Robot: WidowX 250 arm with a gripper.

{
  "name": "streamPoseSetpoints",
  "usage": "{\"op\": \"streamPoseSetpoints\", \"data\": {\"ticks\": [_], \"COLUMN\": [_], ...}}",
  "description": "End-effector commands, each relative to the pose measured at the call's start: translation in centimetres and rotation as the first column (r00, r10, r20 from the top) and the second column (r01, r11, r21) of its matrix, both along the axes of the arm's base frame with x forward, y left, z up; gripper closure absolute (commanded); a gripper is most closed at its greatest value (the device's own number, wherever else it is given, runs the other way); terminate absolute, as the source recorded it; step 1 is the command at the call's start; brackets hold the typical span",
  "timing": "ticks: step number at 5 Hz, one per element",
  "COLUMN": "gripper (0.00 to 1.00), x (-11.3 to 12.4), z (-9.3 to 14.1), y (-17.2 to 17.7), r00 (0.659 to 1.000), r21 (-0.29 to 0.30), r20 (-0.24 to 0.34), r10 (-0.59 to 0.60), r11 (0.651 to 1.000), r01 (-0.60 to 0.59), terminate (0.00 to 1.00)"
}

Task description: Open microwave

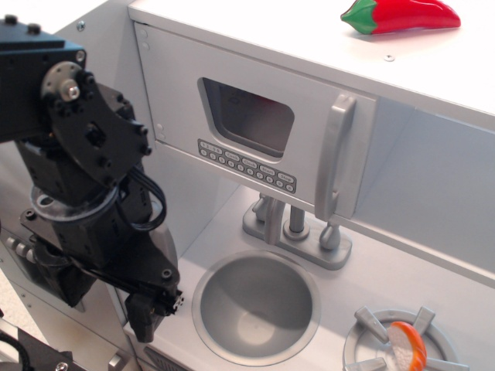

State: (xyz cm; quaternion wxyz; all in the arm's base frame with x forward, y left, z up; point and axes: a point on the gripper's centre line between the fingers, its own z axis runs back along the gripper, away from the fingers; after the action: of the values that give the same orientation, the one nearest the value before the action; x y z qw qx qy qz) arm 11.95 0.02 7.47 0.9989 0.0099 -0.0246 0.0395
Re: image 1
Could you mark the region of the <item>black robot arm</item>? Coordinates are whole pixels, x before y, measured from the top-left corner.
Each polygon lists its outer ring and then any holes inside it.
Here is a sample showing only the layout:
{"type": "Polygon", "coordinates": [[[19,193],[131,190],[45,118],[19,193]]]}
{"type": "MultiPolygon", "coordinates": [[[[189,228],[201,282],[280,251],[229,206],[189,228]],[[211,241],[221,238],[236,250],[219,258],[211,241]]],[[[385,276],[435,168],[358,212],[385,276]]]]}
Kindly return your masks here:
{"type": "Polygon", "coordinates": [[[147,127],[85,59],[38,24],[1,20],[1,140],[33,183],[20,217],[32,234],[25,257],[70,306],[98,280],[125,291],[128,322],[149,343],[182,300],[179,271],[151,238],[166,198],[142,167],[147,127]]]}

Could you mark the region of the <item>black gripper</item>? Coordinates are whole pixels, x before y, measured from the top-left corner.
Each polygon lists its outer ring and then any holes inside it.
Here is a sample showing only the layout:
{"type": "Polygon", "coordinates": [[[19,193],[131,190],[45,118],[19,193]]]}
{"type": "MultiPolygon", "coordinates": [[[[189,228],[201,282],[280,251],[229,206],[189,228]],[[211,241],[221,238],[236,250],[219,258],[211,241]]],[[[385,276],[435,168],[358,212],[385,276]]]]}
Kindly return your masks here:
{"type": "Polygon", "coordinates": [[[96,280],[109,283],[128,293],[128,322],[139,342],[150,343],[162,316],[180,306],[179,271],[148,231],[122,216],[114,206],[71,217],[30,208],[20,223],[35,239],[35,265],[62,301],[74,308],[96,280]]]}

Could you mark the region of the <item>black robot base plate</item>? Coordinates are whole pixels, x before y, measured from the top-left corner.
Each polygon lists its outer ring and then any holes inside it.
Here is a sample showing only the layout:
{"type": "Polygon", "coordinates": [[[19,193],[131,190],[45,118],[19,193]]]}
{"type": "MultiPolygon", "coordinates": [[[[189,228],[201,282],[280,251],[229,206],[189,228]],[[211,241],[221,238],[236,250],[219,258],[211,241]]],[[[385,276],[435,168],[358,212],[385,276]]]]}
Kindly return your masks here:
{"type": "Polygon", "coordinates": [[[84,370],[71,352],[59,352],[10,324],[1,312],[1,370],[84,370]]]}

